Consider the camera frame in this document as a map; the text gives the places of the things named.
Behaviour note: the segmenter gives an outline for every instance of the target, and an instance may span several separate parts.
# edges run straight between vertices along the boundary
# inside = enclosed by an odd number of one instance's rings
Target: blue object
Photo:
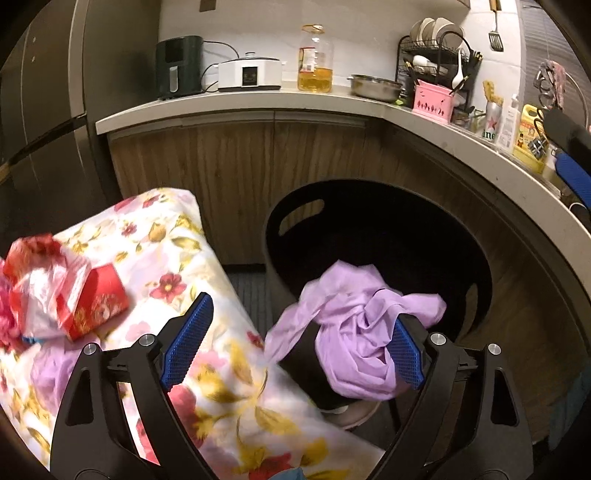
[[[276,473],[269,480],[306,480],[306,476],[301,467],[298,467]]]
[[[569,431],[591,393],[591,363],[583,369],[564,398],[555,403],[550,415],[548,446],[554,450]]]
[[[569,188],[591,209],[591,177],[566,153],[556,155],[556,173]]]
[[[386,349],[394,361],[396,373],[415,390],[421,388],[425,381],[421,370],[421,352],[414,344],[400,318],[396,319],[394,334]]]
[[[185,324],[164,354],[160,382],[166,392],[183,382],[212,320],[213,300],[203,294],[198,304],[191,306]]]
[[[29,338],[29,337],[21,337],[22,341],[25,343],[28,343],[29,345],[32,345],[34,343],[43,343],[44,340],[43,339],[36,339],[36,338]]]

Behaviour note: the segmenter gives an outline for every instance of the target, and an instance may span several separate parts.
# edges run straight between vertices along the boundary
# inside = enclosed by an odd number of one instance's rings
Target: power cord
[[[203,43],[216,43],[218,45],[225,45],[225,46],[231,48],[234,51],[234,53],[236,54],[236,58],[237,59],[240,58],[240,54],[238,53],[238,50],[235,49],[234,47],[232,47],[229,43],[225,43],[223,41],[211,41],[211,40],[203,40]]]
[[[217,92],[217,90],[210,90],[210,88],[213,87],[216,83],[217,83],[217,80],[215,82],[213,82],[209,87],[207,87],[205,89],[205,93],[215,93],[215,92]]]
[[[238,50],[237,50],[237,49],[235,49],[234,47],[232,47],[232,46],[231,46],[229,43],[225,43],[225,42],[223,42],[223,41],[211,41],[211,40],[203,40],[203,43],[215,43],[215,44],[218,44],[218,45],[225,45],[225,46],[227,46],[227,47],[231,48],[231,49],[234,51],[234,53],[236,54],[236,58],[237,58],[237,59],[239,59],[239,58],[240,58],[240,54],[238,53]],[[217,83],[217,81],[215,81],[215,82],[213,82],[213,83],[212,83],[210,86],[208,86],[207,88],[203,89],[203,78],[205,77],[205,74],[207,73],[207,71],[208,71],[208,70],[209,70],[211,67],[213,67],[213,66],[215,66],[215,65],[218,65],[218,63],[212,63],[211,65],[209,65],[209,66],[208,66],[208,67],[207,67],[207,68],[206,68],[206,69],[203,71],[203,73],[202,73],[202,75],[201,75],[201,78],[199,79],[199,83],[201,84],[201,90],[203,91],[203,93],[210,93],[210,90],[209,90],[209,89],[210,89],[211,87],[213,87],[213,86],[214,86],[214,85]]]

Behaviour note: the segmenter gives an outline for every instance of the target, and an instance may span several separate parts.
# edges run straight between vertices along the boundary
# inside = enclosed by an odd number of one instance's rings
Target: kitchen counter
[[[441,125],[410,110],[350,96],[277,92],[211,93],[146,103],[96,123],[98,134],[125,134],[183,125],[183,118],[198,113],[236,110],[296,109],[338,112],[384,119],[449,153],[500,190],[548,236],[591,296],[591,235],[541,179],[488,147],[468,132]]]

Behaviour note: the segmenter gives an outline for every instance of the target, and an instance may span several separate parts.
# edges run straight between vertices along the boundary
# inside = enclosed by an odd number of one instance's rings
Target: purple cloth
[[[100,344],[99,339],[92,334],[74,343],[66,337],[56,338],[44,342],[35,355],[31,383],[39,403],[51,414],[57,415],[80,351],[91,342]]]
[[[282,360],[313,320],[320,325],[316,355],[332,389],[349,398],[389,400],[409,387],[385,348],[396,318],[409,313],[429,328],[445,309],[439,295],[392,291],[373,265],[338,261],[306,284],[299,303],[285,309],[267,333],[265,356]]]

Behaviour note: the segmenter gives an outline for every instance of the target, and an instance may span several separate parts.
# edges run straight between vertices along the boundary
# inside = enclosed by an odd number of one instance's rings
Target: white plate
[[[443,34],[446,32],[456,32],[462,37],[464,36],[464,30],[462,27],[456,25],[454,22],[450,22],[447,18],[439,17],[435,20],[431,39],[439,42]],[[443,39],[443,44],[449,48],[458,48],[462,45],[462,39],[456,35],[446,35]]]
[[[426,18],[423,20],[423,27],[421,29],[421,40],[428,41],[431,40],[431,36],[433,35],[433,27],[435,26],[435,20],[432,18]]]
[[[417,23],[415,23],[413,25],[413,27],[410,29],[410,39],[412,41],[417,41],[418,40],[418,34],[421,31],[421,25],[423,24],[423,20],[419,20]]]

